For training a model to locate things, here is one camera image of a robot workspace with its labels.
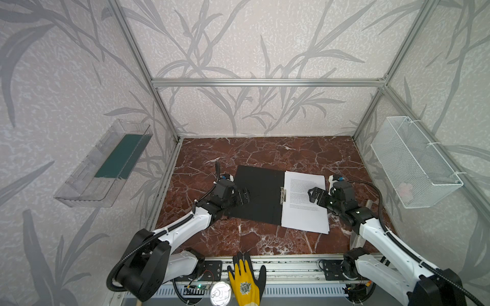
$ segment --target metal can lid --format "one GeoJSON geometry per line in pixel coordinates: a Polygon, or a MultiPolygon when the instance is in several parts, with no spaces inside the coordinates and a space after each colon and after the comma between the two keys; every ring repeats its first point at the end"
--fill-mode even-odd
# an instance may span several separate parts
{"type": "Polygon", "coordinates": [[[231,300],[231,286],[225,282],[217,282],[211,288],[211,304],[213,306],[226,306],[231,300]]]}

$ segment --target marble surface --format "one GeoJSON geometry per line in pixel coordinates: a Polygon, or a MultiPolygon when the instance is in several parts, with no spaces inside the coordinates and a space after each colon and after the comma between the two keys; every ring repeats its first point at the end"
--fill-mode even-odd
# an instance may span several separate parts
{"type": "MultiPolygon", "coordinates": [[[[235,174],[238,165],[297,171],[328,176],[340,173],[349,180],[371,181],[354,142],[340,137],[265,137],[185,139],[172,175],[157,227],[184,216],[194,199],[212,186],[214,161],[221,172],[235,174]]],[[[360,205],[377,203],[374,191],[354,183],[360,205]]],[[[388,215],[384,214],[390,226],[388,215]]],[[[251,255],[335,254],[349,248],[351,230],[329,213],[328,235],[288,229],[277,225],[224,217],[195,234],[177,251],[191,247],[205,256],[229,256],[238,251],[251,255]]],[[[376,249],[366,244],[370,252],[376,249]]]]}

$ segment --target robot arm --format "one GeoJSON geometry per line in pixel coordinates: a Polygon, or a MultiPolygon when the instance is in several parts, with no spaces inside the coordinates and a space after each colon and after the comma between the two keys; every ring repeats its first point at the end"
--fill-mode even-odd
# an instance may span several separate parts
{"type": "Polygon", "coordinates": [[[192,211],[177,221],[153,232],[139,230],[130,241],[121,260],[107,277],[112,291],[130,291],[140,301],[148,300],[163,282],[182,275],[199,277],[204,269],[204,257],[186,250],[171,255],[194,234],[208,228],[230,208],[247,204],[249,194],[233,183],[233,176],[220,175],[217,163],[217,181],[192,211]],[[122,286],[113,284],[113,280],[122,286]]]}
{"type": "Polygon", "coordinates": [[[462,291],[440,278],[442,275],[462,287],[461,280],[453,271],[439,270],[386,229],[370,209],[359,207],[350,182],[340,175],[333,175],[329,183],[328,191],[319,188],[309,190],[310,202],[337,214],[396,268],[396,271],[388,268],[363,248],[356,248],[344,254],[342,268],[345,272],[353,277],[361,275],[372,280],[402,305],[466,305],[462,291]]]}

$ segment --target clear acrylic shelf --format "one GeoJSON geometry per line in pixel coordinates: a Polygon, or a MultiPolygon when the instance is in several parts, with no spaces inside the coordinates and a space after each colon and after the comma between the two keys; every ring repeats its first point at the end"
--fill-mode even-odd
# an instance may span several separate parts
{"type": "Polygon", "coordinates": [[[111,207],[153,135],[149,127],[116,120],[54,198],[70,207],[111,207]]]}

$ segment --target gloved hand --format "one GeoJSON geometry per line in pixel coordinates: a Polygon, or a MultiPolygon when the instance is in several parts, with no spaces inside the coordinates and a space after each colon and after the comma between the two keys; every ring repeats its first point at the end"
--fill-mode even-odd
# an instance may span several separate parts
{"type": "Polygon", "coordinates": [[[258,306],[266,287],[266,267],[260,268],[259,279],[253,275],[252,261],[250,253],[238,252],[233,256],[235,273],[228,266],[228,276],[230,277],[231,288],[235,294],[239,306],[258,306]]]}

